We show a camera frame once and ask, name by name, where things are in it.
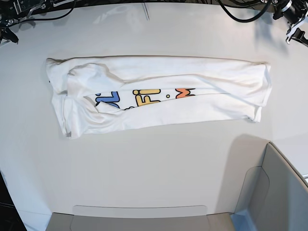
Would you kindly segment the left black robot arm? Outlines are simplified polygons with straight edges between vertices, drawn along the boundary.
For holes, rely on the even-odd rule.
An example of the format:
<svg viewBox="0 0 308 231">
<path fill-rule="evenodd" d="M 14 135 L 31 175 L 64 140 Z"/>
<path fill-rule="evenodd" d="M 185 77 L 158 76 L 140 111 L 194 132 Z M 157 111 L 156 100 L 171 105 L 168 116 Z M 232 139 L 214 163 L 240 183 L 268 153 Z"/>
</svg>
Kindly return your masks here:
<svg viewBox="0 0 308 231">
<path fill-rule="evenodd" d="M 292 40 L 308 46 L 305 31 L 300 27 L 308 23 L 308 1 L 307 0 L 271 0 L 274 9 L 273 20 L 284 18 L 288 24 L 286 32 L 286 43 Z"/>
</svg>

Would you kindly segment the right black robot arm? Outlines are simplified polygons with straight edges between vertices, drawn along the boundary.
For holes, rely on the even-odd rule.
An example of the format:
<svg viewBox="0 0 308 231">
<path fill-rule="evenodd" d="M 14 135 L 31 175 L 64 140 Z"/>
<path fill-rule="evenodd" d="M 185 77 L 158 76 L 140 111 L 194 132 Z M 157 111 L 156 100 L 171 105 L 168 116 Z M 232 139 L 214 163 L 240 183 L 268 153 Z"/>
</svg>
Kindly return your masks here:
<svg viewBox="0 0 308 231">
<path fill-rule="evenodd" d="M 63 4 L 71 3 L 71 9 L 64 15 L 54 18 L 34 18 L 33 15 L 40 10 L 52 10 Z M 0 2 L 0 45 L 6 43 L 17 44 L 19 38 L 10 28 L 12 26 L 35 22 L 35 21 L 54 21 L 68 16 L 75 8 L 76 0 L 2 0 Z"/>
</svg>

